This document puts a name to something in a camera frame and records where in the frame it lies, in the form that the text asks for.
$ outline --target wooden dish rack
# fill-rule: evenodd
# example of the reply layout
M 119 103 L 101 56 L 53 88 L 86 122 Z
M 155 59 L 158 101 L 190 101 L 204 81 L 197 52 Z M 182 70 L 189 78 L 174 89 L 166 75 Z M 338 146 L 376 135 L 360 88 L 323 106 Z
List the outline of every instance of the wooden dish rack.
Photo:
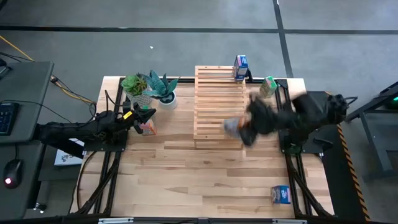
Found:
M 193 140 L 196 149 L 241 150 L 240 140 L 224 133 L 224 119 L 243 115 L 246 83 L 235 82 L 232 66 L 195 67 Z

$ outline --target succulent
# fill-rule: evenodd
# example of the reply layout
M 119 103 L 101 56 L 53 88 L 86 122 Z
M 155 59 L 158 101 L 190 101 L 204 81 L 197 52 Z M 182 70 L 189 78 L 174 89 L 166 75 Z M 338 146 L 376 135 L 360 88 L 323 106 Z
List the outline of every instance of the succulent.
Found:
M 139 96 L 147 88 L 147 82 L 144 77 L 146 77 L 146 75 L 140 73 L 137 73 L 136 75 L 128 75 L 122 81 L 122 87 L 131 95 Z
M 163 75 L 163 78 L 160 79 L 155 71 L 151 70 L 149 76 L 144 76 L 145 81 L 152 88 L 152 90 L 145 90 L 144 94 L 163 101 L 169 101 L 172 92 L 177 87 L 178 79 L 167 81 L 166 74 Z

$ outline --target yellow and black tape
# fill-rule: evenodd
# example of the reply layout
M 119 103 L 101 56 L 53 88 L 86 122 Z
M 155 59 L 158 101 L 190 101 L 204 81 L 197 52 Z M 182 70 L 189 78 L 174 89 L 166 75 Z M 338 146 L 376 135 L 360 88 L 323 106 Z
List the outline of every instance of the yellow and black tape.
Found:
M 348 148 L 347 148 L 347 142 L 346 142 L 346 139 L 344 138 L 343 130 L 342 130 L 340 124 L 337 124 L 337 130 L 338 130 L 338 133 L 340 135 L 341 145 L 343 146 L 344 152 L 346 154 L 347 163 L 348 163 L 348 166 L 349 166 L 349 171 L 351 171 L 351 176 L 352 176 L 353 181 L 354 181 L 354 185 L 355 185 L 355 188 L 356 188 L 356 193 L 358 194 L 358 197 L 359 197 L 359 202 L 361 203 L 361 206 L 362 206 L 362 211 L 364 213 L 365 220 L 366 221 L 370 221 L 371 219 L 369 217 L 369 212 L 368 212 L 368 210 L 366 208 L 365 200 L 363 199 L 363 194 L 362 194 L 361 187 L 359 186 L 358 176 L 355 173 L 353 161 L 351 160 L 351 156 L 349 155 L 349 151 L 348 151 Z

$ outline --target computer mouse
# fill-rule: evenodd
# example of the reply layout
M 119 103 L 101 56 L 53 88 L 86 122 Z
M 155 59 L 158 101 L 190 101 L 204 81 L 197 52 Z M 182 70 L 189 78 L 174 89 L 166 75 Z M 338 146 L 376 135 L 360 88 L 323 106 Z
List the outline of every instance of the computer mouse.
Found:
M 23 165 L 24 163 L 20 159 L 13 159 L 6 164 L 3 172 L 3 181 L 8 189 L 14 189 L 21 183 Z

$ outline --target concrete floor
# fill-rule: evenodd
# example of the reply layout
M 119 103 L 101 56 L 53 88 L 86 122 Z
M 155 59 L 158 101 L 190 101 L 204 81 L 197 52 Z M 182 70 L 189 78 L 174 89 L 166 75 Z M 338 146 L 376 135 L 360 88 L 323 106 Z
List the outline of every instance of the concrete floor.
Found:
M 398 29 L 394 0 L 279 0 L 279 5 L 285 29 Z M 0 21 L 26 26 L 277 28 L 272 0 L 12 0 L 0 12 Z M 105 75 L 155 69 L 193 76 L 195 65 L 231 65 L 237 54 L 248 56 L 256 77 L 287 76 L 278 34 L 0 31 L 0 35 L 35 60 L 53 61 L 54 75 L 92 100 Z M 304 78 L 308 90 L 359 96 L 349 112 L 397 81 L 396 35 L 287 34 L 286 42 L 294 77 Z M 1 41 L 0 49 L 18 54 Z M 53 85 L 48 93 L 45 105 L 72 121 L 90 117 L 85 104 Z M 50 120 L 62 121 L 43 110 L 40 122 Z M 368 174 L 375 161 L 361 123 L 343 124 L 343 130 L 357 174 Z M 372 220 L 398 222 L 397 184 L 397 179 L 361 183 Z M 49 186 L 53 188 L 49 204 L 64 206 L 50 206 L 45 215 L 66 214 L 70 197 L 56 192 L 71 192 L 73 184 Z

